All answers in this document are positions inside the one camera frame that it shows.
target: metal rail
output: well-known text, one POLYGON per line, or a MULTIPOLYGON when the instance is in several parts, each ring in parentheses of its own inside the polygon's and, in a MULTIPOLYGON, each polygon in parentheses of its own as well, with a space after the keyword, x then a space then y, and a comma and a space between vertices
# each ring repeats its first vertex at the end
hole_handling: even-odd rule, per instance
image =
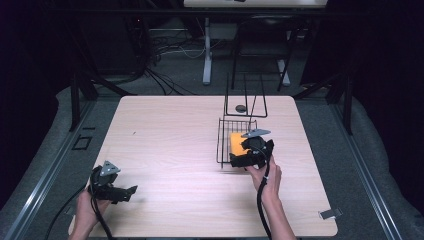
POLYGON ((88 101, 81 112, 81 122, 76 127, 76 131, 69 132, 66 136, 61 148, 59 149, 54 161, 47 167, 41 176, 24 207, 16 218, 15 222, 9 229, 5 239, 24 239, 32 220, 37 214, 41 204, 46 198, 51 186, 53 185, 59 171, 62 169, 68 155, 68 150, 72 148, 72 143, 78 138, 78 132, 82 128, 82 123, 87 119, 93 110, 95 102, 88 101))
POLYGON ((361 154, 356 141, 353 135, 349 135, 346 129, 343 126, 342 122, 342 113, 340 109, 334 105, 330 104, 330 110, 333 113, 334 118, 336 118, 337 125, 342 132, 346 142, 349 145, 350 150, 355 159, 355 167, 358 171, 359 178, 364 186, 365 191, 367 192, 368 198, 371 201, 371 204, 375 210, 375 213, 380 221, 383 231, 387 236, 387 239, 390 240, 401 240, 402 236, 400 235, 399 230, 396 227, 396 224, 392 218, 389 208, 387 207, 386 201, 383 196, 381 196, 380 191, 378 190, 377 185, 374 182, 367 163, 365 162, 364 157, 361 154))

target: black cable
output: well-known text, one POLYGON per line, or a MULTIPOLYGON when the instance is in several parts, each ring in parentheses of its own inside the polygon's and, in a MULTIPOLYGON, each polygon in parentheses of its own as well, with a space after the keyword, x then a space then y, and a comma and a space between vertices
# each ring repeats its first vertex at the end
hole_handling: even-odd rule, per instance
POLYGON ((155 57, 156 57, 157 61, 160 61, 162 54, 167 53, 171 49, 183 49, 183 52, 184 52, 184 51, 187 51, 187 50, 184 50, 184 48, 187 48, 189 46, 203 46, 204 47, 203 43, 199 42, 197 39, 194 39, 194 38, 188 38, 188 39, 185 39, 183 41, 175 42, 175 43, 168 43, 168 38, 169 37, 167 37, 167 38, 160 37, 160 39, 162 39, 162 40, 165 39, 165 40, 162 41, 161 44, 160 43, 154 44, 154 45, 156 45, 154 47, 155 47, 155 57))
POLYGON ((96 214, 97 220, 100 222, 100 224, 103 227, 103 230, 106 233, 106 236, 109 240, 116 240, 117 238, 114 238, 112 236, 112 232, 109 229, 109 226, 106 224, 105 220, 103 219, 102 213, 99 210, 99 206, 97 205, 96 200, 96 193, 93 190, 93 176, 90 177, 90 190, 91 190, 91 208, 93 208, 94 213, 96 214))
POLYGON ((149 74, 149 76, 151 76, 151 77, 153 78, 153 80, 155 80, 155 81, 156 81, 156 83, 158 83, 158 84, 159 84, 159 86, 162 88, 162 91, 164 92, 164 95, 170 95, 172 92, 174 92, 174 91, 175 91, 177 94, 184 96, 184 94, 183 94, 183 93, 181 93, 180 91, 178 91, 178 90, 176 89, 176 87, 181 88, 182 90, 184 90, 184 91, 186 91, 186 92, 188 92, 188 93, 190 93, 190 94, 192 94, 192 95, 197 95, 196 93, 193 93, 193 92, 191 92, 190 90, 187 90, 186 88, 182 87, 181 85, 179 85, 179 84, 175 83, 175 82, 174 82, 174 81, 173 81, 173 80, 172 80, 169 76, 167 76, 167 75, 157 73, 157 72, 153 71, 153 70, 152 70, 152 69, 150 69, 150 68, 146 68, 146 72, 149 74), (169 93, 166 93, 166 92, 165 92, 165 89, 164 89, 164 87, 162 86, 162 84, 160 84, 159 80, 161 80, 164 84, 166 84, 166 85, 167 85, 167 86, 171 89, 171 91, 170 91, 169 93))
POLYGON ((250 147, 261 152, 265 156, 265 160, 266 160, 265 174, 262 178, 261 185, 259 185, 259 188, 258 188, 258 193, 256 195, 256 204, 257 204, 257 207, 258 207, 259 216, 261 217, 261 222, 262 222, 262 225, 264 226, 265 232, 268 235, 269 240, 272 240, 271 230, 268 227, 268 224, 267 224, 266 219, 265 219, 264 211, 262 209, 262 192, 263 192, 264 187, 265 187, 265 185, 267 184, 267 181, 268 181, 268 175, 269 175, 269 169, 270 169, 270 163, 269 163, 270 158, 268 158, 268 156, 261 149, 254 147, 254 146, 250 146, 250 147))
POLYGON ((119 79, 119 80, 108 80, 108 82, 113 83, 115 85, 120 85, 124 83, 134 82, 135 80, 139 79, 141 76, 143 76, 143 70, 139 70, 136 73, 128 76, 127 78, 119 79))
POLYGON ((72 201, 72 199, 75 198, 78 193, 80 193, 84 189, 85 185, 83 185, 81 188, 79 188, 69 199, 68 201, 63 204, 63 206, 60 208, 60 210, 56 213, 56 216, 54 216, 53 220, 50 223, 49 228, 47 229, 46 235, 44 236, 44 239, 47 240, 49 238, 50 232, 52 231, 53 225, 56 222, 57 218, 59 217, 60 213, 62 213, 63 209, 69 204, 69 202, 72 201))
POLYGON ((268 224, 266 222, 265 215, 264 215, 264 212, 263 212, 263 209, 262 209, 262 191, 264 190, 264 187, 267 184, 268 174, 269 174, 269 161, 267 161, 265 175, 262 178, 261 185, 258 188, 258 195, 256 197, 256 203, 258 205, 258 211, 259 211, 259 216, 261 217, 262 225, 264 226, 264 229, 265 229, 266 234, 268 235, 268 238, 271 240, 272 239, 271 238, 271 230, 268 227, 268 224))

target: white desk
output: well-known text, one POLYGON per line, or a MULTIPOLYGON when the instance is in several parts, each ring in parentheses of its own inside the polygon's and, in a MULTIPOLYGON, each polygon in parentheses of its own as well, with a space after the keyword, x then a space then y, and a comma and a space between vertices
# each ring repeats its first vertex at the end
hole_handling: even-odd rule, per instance
MULTIPOLYGON (((246 0, 238 2, 233 0, 184 0, 185 7, 191 8, 313 8, 323 9, 327 0, 246 0)), ((212 52, 210 51, 210 23, 205 20, 205 66, 203 69, 203 84, 211 83, 212 52)), ((284 62, 278 61, 280 71, 284 69, 284 62)), ((288 76, 284 76, 283 84, 290 85, 288 76)))
MULTIPOLYGON (((230 98, 230 109, 244 103, 230 98)), ((122 169, 115 187, 138 185, 129 202, 105 213, 114 236, 266 236, 250 175, 216 162, 223 107, 224 96, 122 98, 95 164, 109 160, 122 169)), ((294 233, 335 235, 335 221, 318 214, 330 205, 294 100, 267 97, 267 108, 269 116, 256 120, 271 131, 264 139, 275 143, 280 197, 294 233)), ((100 225, 91 236, 105 236, 100 225)))

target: yellow sponge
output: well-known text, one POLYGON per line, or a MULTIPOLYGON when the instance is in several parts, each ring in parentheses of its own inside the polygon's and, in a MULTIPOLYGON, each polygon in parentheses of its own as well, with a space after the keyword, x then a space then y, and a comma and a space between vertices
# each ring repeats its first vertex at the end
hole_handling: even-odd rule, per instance
POLYGON ((243 135, 244 133, 240 133, 240 132, 233 132, 230 133, 230 146, 231 146, 231 153, 236 155, 236 156, 240 156, 240 155, 244 155, 247 153, 247 149, 243 149, 243 147, 241 146, 241 143, 246 140, 246 138, 242 138, 241 135, 243 135))

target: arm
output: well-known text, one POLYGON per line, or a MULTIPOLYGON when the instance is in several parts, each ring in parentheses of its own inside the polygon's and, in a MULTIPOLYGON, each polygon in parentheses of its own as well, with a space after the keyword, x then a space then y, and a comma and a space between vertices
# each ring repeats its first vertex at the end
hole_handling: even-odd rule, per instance
MULTIPOLYGON (((96 200, 100 212, 103 214, 109 206, 110 201, 96 200)), ((91 207, 91 195, 85 189, 78 197, 77 212, 75 215, 75 224, 72 233, 69 235, 68 240, 82 240, 87 239, 91 230, 97 224, 97 217, 91 207)))
MULTIPOLYGON (((281 168, 275 164, 274 157, 270 159, 270 170, 268 174, 268 182, 262 192, 262 205, 264 206, 268 217, 269 227, 274 240, 289 240, 296 239, 293 230, 287 221, 284 213, 283 205, 278 196, 281 182, 281 168)), ((265 168, 256 169, 253 166, 246 167, 250 172, 253 180, 253 185, 258 190, 262 178, 265 175, 265 168)))

